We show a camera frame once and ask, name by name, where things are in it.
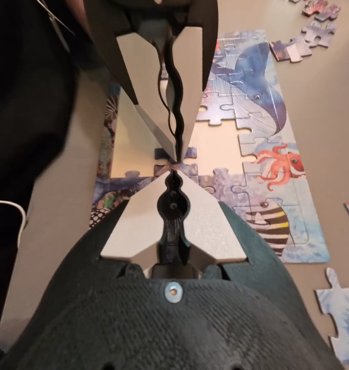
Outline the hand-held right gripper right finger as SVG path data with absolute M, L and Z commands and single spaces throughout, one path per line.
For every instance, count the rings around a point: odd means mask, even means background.
M 175 173 L 189 205 L 183 229 L 190 265 L 204 272 L 212 265 L 245 262 L 246 253 L 217 199 L 181 171 Z

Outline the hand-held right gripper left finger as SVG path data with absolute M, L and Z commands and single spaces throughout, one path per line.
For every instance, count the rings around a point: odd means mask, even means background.
M 165 172 L 131 196 L 100 253 L 102 258 L 137 264 L 144 271 L 159 263 L 164 221 L 158 200 L 168 189 L 170 174 Z

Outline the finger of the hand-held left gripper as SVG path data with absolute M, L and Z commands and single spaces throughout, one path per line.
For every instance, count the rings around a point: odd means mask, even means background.
M 176 161 L 176 140 L 169 127 L 172 113 L 160 93 L 157 49 L 137 33 L 118 36 L 117 42 L 137 99 L 135 108 L 162 148 Z
M 176 161 L 184 159 L 203 96 L 203 30 L 186 26 L 172 41 L 166 55 L 166 89 L 171 124 L 175 124 Z

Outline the sea animal jigsaw puzzle board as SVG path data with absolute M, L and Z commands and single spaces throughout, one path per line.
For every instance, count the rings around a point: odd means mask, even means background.
M 329 251 L 262 30 L 220 35 L 184 163 L 168 159 L 112 81 L 89 220 L 179 169 L 246 221 L 285 263 Z

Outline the light blue puzzle piece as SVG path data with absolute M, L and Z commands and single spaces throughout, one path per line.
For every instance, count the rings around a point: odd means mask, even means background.
M 315 295 L 324 315 L 329 315 L 335 326 L 336 336 L 330 344 L 342 365 L 349 366 L 349 288 L 341 287 L 337 273 L 328 267 L 325 270 L 329 289 L 317 289 Z

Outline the person's left hand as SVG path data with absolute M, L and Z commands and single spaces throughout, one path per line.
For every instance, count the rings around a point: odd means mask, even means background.
M 79 38 L 92 43 L 90 27 L 83 0 L 66 0 L 71 14 L 70 30 Z

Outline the person's torso in black clothing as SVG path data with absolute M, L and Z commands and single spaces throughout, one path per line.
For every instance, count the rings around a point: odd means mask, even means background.
M 0 344 L 32 320 L 58 264 L 88 231 L 104 69 L 65 1 L 0 1 Z

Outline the row of loose jigsaw pieces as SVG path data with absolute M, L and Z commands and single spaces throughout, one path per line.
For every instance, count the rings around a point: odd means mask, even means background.
M 300 34 L 288 42 L 273 41 L 269 48 L 277 62 L 298 63 L 312 55 L 312 49 L 318 46 L 328 48 L 335 35 L 341 7 L 326 0 L 304 1 L 302 15 L 314 17 L 312 22 L 302 27 Z

